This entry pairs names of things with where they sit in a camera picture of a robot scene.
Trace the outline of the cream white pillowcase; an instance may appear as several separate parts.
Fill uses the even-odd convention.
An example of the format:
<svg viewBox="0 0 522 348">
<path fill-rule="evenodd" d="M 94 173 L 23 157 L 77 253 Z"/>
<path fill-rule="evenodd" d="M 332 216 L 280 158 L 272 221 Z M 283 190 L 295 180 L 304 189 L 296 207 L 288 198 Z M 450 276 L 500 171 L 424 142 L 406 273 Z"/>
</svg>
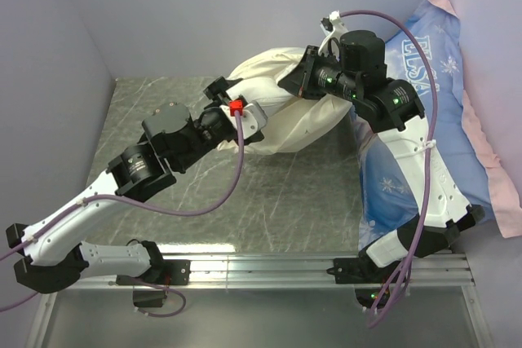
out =
<svg viewBox="0 0 522 348">
<path fill-rule="evenodd" d="M 227 76 L 238 81 L 228 95 L 256 102 L 268 117 L 264 139 L 247 145 L 245 152 L 265 156 L 298 152 L 332 130 L 352 107 L 333 95 L 318 100 L 295 97 L 277 85 L 296 68 L 304 52 L 299 47 L 272 48 L 243 61 Z"/>
</svg>

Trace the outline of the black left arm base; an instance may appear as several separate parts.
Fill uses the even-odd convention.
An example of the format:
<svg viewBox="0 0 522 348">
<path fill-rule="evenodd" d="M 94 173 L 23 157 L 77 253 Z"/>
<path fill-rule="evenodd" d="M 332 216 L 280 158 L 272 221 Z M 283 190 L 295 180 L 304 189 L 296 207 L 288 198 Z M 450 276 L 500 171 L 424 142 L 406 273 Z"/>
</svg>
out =
<svg viewBox="0 0 522 348">
<path fill-rule="evenodd" d="M 137 289 L 132 291 L 135 311 L 150 318 L 168 318 L 182 313 L 187 305 L 187 298 L 179 290 L 172 288 L 172 285 L 188 284 L 191 262 L 186 259 L 166 261 L 158 246 L 152 241 L 133 239 L 127 243 L 127 245 L 130 244 L 139 244 L 147 250 L 151 266 L 138 277 L 118 275 L 116 285 L 140 285 L 153 289 L 152 291 Z M 168 293 L 173 293 L 181 299 L 179 309 L 165 314 L 148 311 L 148 309 L 163 307 Z"/>
</svg>

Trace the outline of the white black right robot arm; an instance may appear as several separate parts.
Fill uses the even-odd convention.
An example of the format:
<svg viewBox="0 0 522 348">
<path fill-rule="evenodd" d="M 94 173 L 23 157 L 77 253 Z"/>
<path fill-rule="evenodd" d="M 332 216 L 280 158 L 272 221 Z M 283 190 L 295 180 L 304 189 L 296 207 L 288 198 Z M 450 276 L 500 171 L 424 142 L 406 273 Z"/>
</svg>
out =
<svg viewBox="0 0 522 348">
<path fill-rule="evenodd" d="M 375 283 L 388 268 L 412 253 L 418 258 L 448 248 L 484 217 L 458 189 L 432 138 L 425 109 L 413 86 L 387 76 L 384 41 L 356 30 L 308 46 L 297 67 L 278 84 L 304 99 L 336 96 L 351 103 L 357 115 L 384 145 L 417 204 L 417 213 L 393 231 L 366 245 L 357 272 Z"/>
</svg>

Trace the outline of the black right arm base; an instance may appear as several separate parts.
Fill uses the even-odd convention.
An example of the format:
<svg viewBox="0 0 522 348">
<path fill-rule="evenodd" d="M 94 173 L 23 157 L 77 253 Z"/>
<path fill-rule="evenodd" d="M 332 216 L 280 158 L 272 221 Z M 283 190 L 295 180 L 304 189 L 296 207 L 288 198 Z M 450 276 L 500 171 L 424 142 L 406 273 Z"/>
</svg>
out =
<svg viewBox="0 0 522 348">
<path fill-rule="evenodd" d="M 333 266 L 326 273 L 334 277 L 336 284 L 378 284 L 386 283 L 392 272 L 399 266 L 395 261 L 380 268 L 373 261 L 364 256 L 360 258 L 335 258 Z M 369 309 L 378 297 L 380 289 L 355 289 L 356 300 L 363 307 Z"/>
</svg>

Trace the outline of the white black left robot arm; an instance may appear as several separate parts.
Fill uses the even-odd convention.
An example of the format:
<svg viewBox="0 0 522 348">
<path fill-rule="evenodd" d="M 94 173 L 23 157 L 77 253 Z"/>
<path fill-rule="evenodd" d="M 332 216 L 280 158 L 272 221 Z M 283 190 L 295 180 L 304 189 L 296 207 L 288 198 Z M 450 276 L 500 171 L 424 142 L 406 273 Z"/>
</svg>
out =
<svg viewBox="0 0 522 348">
<path fill-rule="evenodd" d="M 160 284 L 170 275 L 156 243 L 139 240 L 126 246 L 86 242 L 88 233 L 126 207 L 151 209 L 157 193 L 172 186 L 223 141 L 237 141 L 240 126 L 229 110 L 241 111 L 243 98 L 232 99 L 228 89 L 238 80 L 219 77 L 205 89 L 210 103 L 197 119 L 176 102 L 163 104 L 146 118 L 139 142 L 113 158 L 81 194 L 33 225 L 15 223 L 6 230 L 19 284 L 37 293 L 56 293 L 80 279 L 125 275 Z"/>
</svg>

